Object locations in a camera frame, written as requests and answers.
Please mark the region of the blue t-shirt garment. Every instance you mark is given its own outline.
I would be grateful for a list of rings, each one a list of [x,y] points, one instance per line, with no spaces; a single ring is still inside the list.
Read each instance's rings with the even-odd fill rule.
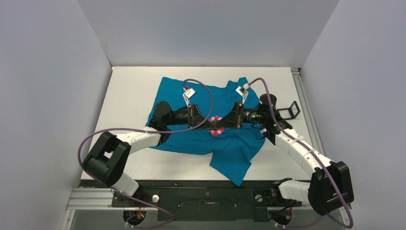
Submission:
[[[197,104],[203,116],[224,117],[233,108],[235,102],[242,97],[236,92],[238,86],[243,86],[248,80],[245,77],[238,81],[228,81],[223,88],[216,86],[203,87],[198,83],[188,82],[187,87],[196,90],[191,103]],[[241,185],[251,166],[251,159],[259,152],[265,143],[258,137],[259,132],[249,124],[241,129],[226,128],[222,134],[213,137],[208,130],[186,131],[187,125],[169,126],[173,134],[158,150],[179,152],[185,154],[212,154],[210,166],[235,185]]]

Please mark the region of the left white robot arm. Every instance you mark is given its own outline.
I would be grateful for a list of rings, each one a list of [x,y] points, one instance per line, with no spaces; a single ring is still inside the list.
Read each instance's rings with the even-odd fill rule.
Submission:
[[[118,135],[102,132],[83,161],[84,171],[103,185],[123,193],[129,205],[137,206],[142,202],[143,193],[139,190],[138,182],[124,172],[129,155],[164,144],[170,136],[168,126],[171,125],[197,125],[199,129],[214,127],[209,119],[199,123],[202,119],[194,104],[173,111],[168,102],[159,102],[148,126],[141,131]]]

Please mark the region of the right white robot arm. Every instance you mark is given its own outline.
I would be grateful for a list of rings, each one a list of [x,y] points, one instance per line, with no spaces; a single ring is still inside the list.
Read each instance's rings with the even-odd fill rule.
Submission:
[[[276,97],[263,94],[255,108],[245,108],[236,102],[231,112],[223,118],[213,118],[216,128],[240,129],[250,124],[273,145],[286,152],[310,177],[310,182],[282,179],[270,191],[271,201],[277,205],[287,200],[310,204],[324,216],[354,201],[350,170],[342,162],[334,162],[320,154],[304,141],[287,118],[276,109]]]

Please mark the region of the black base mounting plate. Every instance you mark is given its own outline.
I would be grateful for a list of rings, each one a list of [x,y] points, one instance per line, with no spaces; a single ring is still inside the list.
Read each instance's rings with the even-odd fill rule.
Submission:
[[[107,189],[112,195],[108,207],[123,208],[123,218],[130,224],[156,220],[172,221],[235,221],[250,219],[265,222],[292,219],[293,210],[309,210],[309,204],[277,197],[275,180],[248,180],[241,186],[231,181],[140,180],[141,186],[133,201]]]

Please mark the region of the black square frame stand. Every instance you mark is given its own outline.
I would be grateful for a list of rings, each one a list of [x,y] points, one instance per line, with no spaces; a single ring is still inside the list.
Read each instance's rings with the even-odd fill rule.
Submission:
[[[301,113],[297,101],[293,101],[289,107],[279,108],[277,111],[280,113],[283,120],[294,120]]]

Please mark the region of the aluminium side rail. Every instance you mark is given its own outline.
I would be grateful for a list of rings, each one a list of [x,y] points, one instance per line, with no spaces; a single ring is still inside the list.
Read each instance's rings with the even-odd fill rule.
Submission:
[[[304,115],[304,119],[307,125],[307,129],[310,135],[311,146],[318,151],[318,157],[323,162],[326,158],[324,153],[324,148],[322,146],[322,141],[316,126],[316,122],[314,120],[313,113],[310,108],[310,101],[308,100],[306,90],[304,88],[303,79],[301,77],[301,72],[299,68],[291,68],[291,74],[293,77],[293,81],[296,86],[296,91],[298,93],[298,97],[301,104],[301,111]]]

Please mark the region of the aluminium front rail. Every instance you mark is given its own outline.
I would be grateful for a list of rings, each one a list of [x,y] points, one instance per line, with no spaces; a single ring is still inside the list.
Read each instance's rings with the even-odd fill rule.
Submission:
[[[252,191],[245,188],[152,187],[141,191],[142,204],[108,188],[73,189],[68,200],[70,210],[155,210],[149,204],[166,210],[183,207],[238,209],[254,205]]]

